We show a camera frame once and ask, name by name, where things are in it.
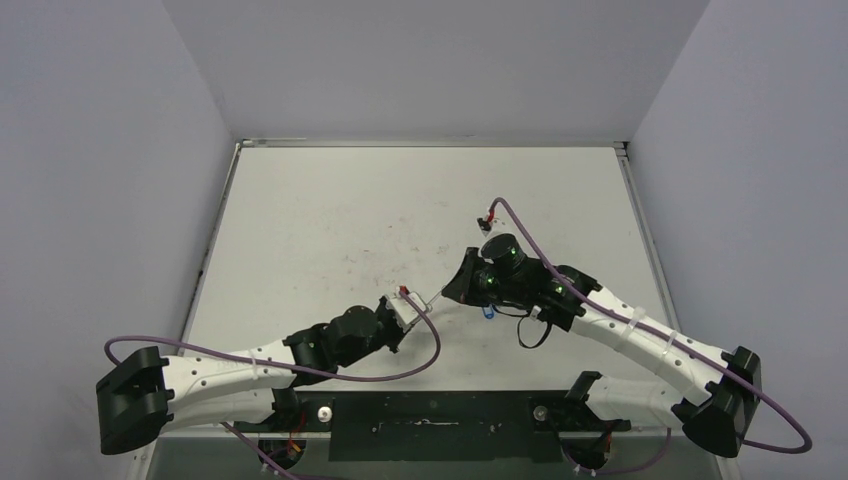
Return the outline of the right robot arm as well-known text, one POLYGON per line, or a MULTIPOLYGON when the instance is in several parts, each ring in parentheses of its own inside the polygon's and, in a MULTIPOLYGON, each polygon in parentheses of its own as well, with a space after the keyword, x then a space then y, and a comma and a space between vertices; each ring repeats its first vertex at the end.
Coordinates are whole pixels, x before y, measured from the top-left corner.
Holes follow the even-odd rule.
POLYGON ((734 381, 760 386, 760 359, 702 344, 626 305, 589 275, 557 266, 562 285, 509 233, 470 247, 444 297, 473 307, 509 307, 594 340, 655 375, 653 381, 582 373, 565 402, 568 421, 588 429, 598 421, 681 429, 704 450, 735 458, 759 401, 734 381))

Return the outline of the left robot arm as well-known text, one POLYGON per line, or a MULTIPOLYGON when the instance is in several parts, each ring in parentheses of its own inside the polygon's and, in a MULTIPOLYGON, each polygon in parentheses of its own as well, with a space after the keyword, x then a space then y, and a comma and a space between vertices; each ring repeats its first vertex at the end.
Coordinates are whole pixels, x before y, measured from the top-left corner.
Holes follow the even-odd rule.
POLYGON ((261 424, 282 431, 297 420, 290 389, 340 378, 340 369, 400 342, 418 320, 413 304, 383 296, 356 305, 268 344, 214 355, 163 355, 136 350, 96 384, 100 451, 127 453, 165 431, 219 422, 261 424))

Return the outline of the large metal key ring plate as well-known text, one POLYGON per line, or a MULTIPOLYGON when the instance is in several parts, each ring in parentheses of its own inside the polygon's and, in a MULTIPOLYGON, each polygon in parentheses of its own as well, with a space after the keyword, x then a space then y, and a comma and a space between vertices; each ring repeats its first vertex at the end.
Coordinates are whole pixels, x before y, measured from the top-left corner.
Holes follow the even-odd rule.
POLYGON ((443 289, 440 288, 429 297, 426 297, 422 296, 418 292, 408 290, 406 295, 412 301, 412 309, 414 312, 417 312, 416 308, 418 308, 427 314, 431 314, 435 311, 435 304, 441 298, 442 291, 443 289))

